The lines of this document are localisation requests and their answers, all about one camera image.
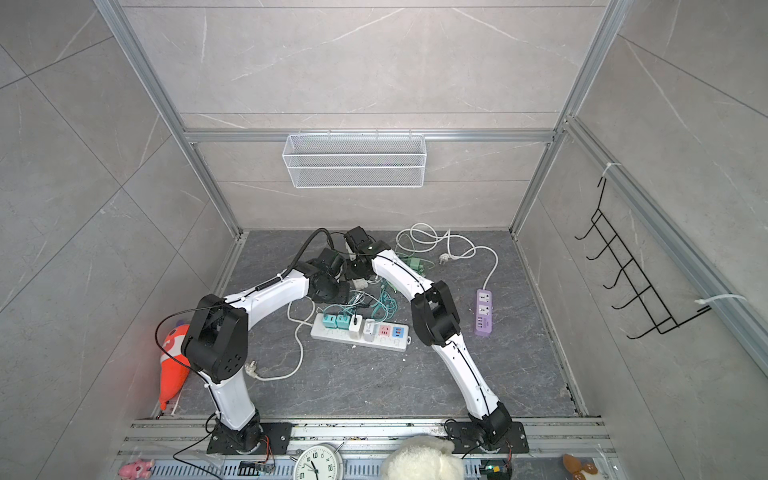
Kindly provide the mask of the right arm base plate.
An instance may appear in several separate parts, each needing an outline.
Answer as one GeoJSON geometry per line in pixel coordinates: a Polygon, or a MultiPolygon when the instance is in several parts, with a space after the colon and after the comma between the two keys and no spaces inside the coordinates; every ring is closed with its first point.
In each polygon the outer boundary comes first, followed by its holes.
{"type": "Polygon", "coordinates": [[[443,429],[448,440],[454,444],[454,452],[462,455],[482,453],[527,454],[530,447],[524,426],[512,422],[503,432],[486,432],[471,421],[447,419],[443,429]]]}

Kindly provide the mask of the aluminium front rail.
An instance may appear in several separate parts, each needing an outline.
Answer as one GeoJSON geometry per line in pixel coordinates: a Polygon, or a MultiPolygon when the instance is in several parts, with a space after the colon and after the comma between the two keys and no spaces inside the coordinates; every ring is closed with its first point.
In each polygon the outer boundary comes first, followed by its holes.
{"type": "MultiPolygon", "coordinates": [[[[289,435],[271,440],[270,455],[224,455],[206,451],[202,417],[136,420],[127,429],[106,478],[136,460],[153,461],[155,479],[290,479],[300,454],[328,444],[341,457],[346,479],[376,479],[384,460],[410,437],[444,437],[442,418],[290,419],[289,435]]],[[[514,479],[567,479],[563,458],[571,455],[597,467],[600,479],[625,473],[602,420],[525,418],[511,437],[491,452],[456,447],[467,479],[482,479],[492,466],[507,467],[514,479]]]]}

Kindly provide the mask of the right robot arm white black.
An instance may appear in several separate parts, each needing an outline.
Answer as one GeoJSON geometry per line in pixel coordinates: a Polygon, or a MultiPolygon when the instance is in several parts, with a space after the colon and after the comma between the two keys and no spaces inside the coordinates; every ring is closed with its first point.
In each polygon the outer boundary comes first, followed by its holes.
{"type": "Polygon", "coordinates": [[[355,275],[365,279],[378,276],[410,301],[413,331],[440,356],[460,389],[470,419],[472,442],[487,451],[499,448],[513,420],[468,351],[448,285],[421,276],[388,244],[372,240],[361,227],[347,231],[344,239],[354,256],[349,266],[355,275]]]}

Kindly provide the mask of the white charger with black cable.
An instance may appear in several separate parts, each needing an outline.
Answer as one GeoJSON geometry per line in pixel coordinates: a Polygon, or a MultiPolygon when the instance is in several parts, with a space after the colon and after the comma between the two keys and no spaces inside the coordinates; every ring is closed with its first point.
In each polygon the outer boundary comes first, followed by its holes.
{"type": "Polygon", "coordinates": [[[359,339],[362,335],[364,319],[361,315],[353,315],[348,329],[349,336],[352,339],[359,339]]]}

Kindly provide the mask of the white 66W charger with cable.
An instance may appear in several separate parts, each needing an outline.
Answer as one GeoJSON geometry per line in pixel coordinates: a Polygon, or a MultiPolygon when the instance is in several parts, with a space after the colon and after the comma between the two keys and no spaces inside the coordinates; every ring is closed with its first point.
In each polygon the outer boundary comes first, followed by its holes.
{"type": "Polygon", "coordinates": [[[363,338],[366,341],[372,341],[375,337],[378,326],[391,319],[393,307],[388,294],[381,289],[378,295],[373,295],[367,291],[352,291],[351,303],[355,310],[360,310],[364,318],[363,338]]]}

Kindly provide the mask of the brown plush toy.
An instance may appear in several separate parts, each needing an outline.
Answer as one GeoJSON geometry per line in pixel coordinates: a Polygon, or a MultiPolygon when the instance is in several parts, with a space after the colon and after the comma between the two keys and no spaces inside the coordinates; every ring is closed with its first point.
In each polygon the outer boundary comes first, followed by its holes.
{"type": "Polygon", "coordinates": [[[592,461],[582,461],[570,454],[562,456],[562,463],[572,480],[600,480],[607,479],[597,465],[592,461]]]}

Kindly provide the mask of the red toy vacuum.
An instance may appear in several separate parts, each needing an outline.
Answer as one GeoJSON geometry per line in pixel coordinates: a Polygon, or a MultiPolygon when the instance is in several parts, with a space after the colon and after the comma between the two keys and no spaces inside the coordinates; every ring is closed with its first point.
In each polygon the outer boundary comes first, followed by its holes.
{"type": "Polygon", "coordinates": [[[188,323],[178,323],[165,337],[160,357],[159,408],[164,413],[168,403],[181,391],[190,373],[189,360],[182,354],[181,345],[188,332],[188,323]]]}

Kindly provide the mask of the white multicolour power strip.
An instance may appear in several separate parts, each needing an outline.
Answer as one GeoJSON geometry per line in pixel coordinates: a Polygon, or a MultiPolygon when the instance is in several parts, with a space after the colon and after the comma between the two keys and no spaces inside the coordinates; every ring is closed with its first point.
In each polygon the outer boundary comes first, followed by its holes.
{"type": "Polygon", "coordinates": [[[405,352],[411,344],[407,325],[376,321],[358,314],[319,313],[310,335],[315,340],[395,352],[405,352]]]}

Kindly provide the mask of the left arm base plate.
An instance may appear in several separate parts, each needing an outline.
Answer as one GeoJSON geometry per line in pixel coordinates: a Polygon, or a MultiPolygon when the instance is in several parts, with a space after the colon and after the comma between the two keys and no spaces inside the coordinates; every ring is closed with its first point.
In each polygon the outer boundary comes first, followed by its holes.
{"type": "Polygon", "coordinates": [[[287,453],[293,424],[290,422],[262,423],[258,414],[241,430],[234,430],[220,421],[211,434],[207,454],[221,455],[275,455],[287,453]]]}

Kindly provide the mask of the teal charger plug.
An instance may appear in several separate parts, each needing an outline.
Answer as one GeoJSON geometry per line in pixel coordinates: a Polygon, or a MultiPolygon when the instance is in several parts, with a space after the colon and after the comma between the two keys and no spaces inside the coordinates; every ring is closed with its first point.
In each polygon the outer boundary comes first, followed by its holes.
{"type": "Polygon", "coordinates": [[[352,317],[348,314],[338,314],[336,316],[336,328],[340,330],[348,330],[352,317]]]}
{"type": "Polygon", "coordinates": [[[323,325],[328,329],[337,329],[336,316],[332,314],[324,314],[323,325]]]}

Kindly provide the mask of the white analog clock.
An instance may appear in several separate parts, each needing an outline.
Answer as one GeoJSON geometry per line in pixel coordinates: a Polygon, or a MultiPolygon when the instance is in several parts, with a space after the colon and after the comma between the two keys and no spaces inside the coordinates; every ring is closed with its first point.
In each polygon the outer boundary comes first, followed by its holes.
{"type": "Polygon", "coordinates": [[[294,480],[342,480],[344,462],[337,449],[329,444],[317,444],[302,450],[293,468],[294,480]]]}

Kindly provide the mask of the white plush toy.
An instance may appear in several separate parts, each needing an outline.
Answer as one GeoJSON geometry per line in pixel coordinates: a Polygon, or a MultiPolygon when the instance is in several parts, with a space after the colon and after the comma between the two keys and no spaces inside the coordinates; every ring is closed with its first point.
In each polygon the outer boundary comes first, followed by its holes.
{"type": "Polygon", "coordinates": [[[464,465],[453,455],[454,444],[433,436],[407,438],[384,461],[381,479],[462,480],[464,465]]]}

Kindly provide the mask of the pink toy pig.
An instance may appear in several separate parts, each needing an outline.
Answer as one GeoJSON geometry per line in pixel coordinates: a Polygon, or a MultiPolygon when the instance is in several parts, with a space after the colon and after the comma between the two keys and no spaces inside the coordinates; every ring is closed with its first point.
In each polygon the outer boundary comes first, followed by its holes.
{"type": "Polygon", "coordinates": [[[155,464],[154,460],[138,459],[123,465],[118,471],[118,476],[121,480],[148,480],[153,475],[155,464]]]}

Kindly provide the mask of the purple small power strip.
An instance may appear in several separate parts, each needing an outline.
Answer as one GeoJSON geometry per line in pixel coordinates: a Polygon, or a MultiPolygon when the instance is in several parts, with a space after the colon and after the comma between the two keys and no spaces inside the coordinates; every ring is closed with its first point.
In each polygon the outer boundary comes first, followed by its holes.
{"type": "Polygon", "coordinates": [[[492,293],[488,290],[478,289],[475,309],[475,333],[478,336],[488,337],[492,333],[492,309],[492,293]]]}

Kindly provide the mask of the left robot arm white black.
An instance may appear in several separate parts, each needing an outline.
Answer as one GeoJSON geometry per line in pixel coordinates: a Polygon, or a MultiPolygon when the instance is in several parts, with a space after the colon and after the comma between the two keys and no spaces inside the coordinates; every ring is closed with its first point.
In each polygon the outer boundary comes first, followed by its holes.
{"type": "Polygon", "coordinates": [[[205,381],[216,406],[218,433],[240,453],[256,450],[262,437],[259,413],[245,384],[248,333],[274,311],[303,298],[316,303],[344,300],[349,287],[339,282],[342,254],[332,233],[312,232],[289,265],[271,279],[227,297],[209,294],[188,312],[187,333],[179,343],[186,360],[156,346],[170,360],[205,381]]]}

